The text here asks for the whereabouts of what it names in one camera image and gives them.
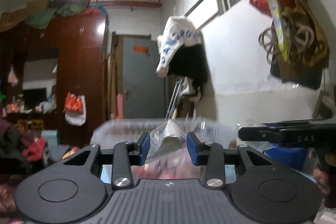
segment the white bag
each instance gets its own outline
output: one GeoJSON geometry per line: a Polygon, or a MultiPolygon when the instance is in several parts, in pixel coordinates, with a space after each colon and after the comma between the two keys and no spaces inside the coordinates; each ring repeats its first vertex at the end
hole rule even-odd
{"type": "Polygon", "coordinates": [[[86,121],[86,104],[85,104],[85,96],[80,95],[79,98],[82,100],[83,104],[83,114],[67,111],[65,112],[65,120],[68,124],[71,124],[72,126],[82,126],[86,121]]]}

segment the transparent plastic container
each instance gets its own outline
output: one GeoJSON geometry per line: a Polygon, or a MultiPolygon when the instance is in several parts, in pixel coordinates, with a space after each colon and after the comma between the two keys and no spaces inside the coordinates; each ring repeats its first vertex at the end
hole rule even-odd
{"type": "MultiPolygon", "coordinates": [[[[174,120],[185,133],[194,132],[202,142],[216,142],[228,148],[230,140],[236,136],[234,128],[216,123],[208,119],[174,120]]],[[[101,149],[113,148],[117,143],[124,141],[137,141],[143,132],[150,132],[163,125],[164,119],[123,119],[108,121],[97,128],[91,138],[91,144],[99,144],[101,149]]],[[[111,183],[112,166],[103,168],[101,180],[111,183]]],[[[185,147],[159,160],[133,166],[132,174],[137,179],[189,179],[199,178],[201,167],[193,166],[188,150],[185,147]]]]}

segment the blue bucket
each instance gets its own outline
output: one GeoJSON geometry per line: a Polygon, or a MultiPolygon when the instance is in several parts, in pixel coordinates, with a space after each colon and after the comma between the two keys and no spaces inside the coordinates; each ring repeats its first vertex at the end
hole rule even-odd
{"type": "Polygon", "coordinates": [[[290,168],[302,170],[308,148],[283,148],[276,143],[273,146],[275,147],[264,151],[264,154],[290,168]]]}

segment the cardboard box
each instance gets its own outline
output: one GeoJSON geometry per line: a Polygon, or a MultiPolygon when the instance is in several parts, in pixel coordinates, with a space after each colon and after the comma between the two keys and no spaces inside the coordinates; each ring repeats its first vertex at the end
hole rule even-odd
{"type": "Polygon", "coordinates": [[[2,13],[0,17],[0,32],[7,31],[16,25],[18,25],[21,21],[24,21],[26,16],[26,9],[16,10],[11,13],[2,13]]]}
{"type": "Polygon", "coordinates": [[[39,14],[50,7],[50,0],[35,0],[27,3],[25,17],[39,14]]]}

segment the metal screw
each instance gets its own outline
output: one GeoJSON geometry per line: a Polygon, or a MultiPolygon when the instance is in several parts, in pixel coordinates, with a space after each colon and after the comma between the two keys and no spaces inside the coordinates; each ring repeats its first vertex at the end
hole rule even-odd
{"type": "Polygon", "coordinates": [[[209,187],[220,187],[223,185],[223,181],[220,179],[209,179],[207,180],[207,185],[209,187]]]}
{"type": "Polygon", "coordinates": [[[127,186],[129,184],[131,184],[131,181],[128,178],[118,178],[116,180],[114,180],[114,185],[116,186],[127,186]]]}
{"type": "Polygon", "coordinates": [[[165,185],[166,185],[167,187],[170,187],[170,186],[173,186],[174,183],[170,181],[170,182],[165,183],[165,185]]]}

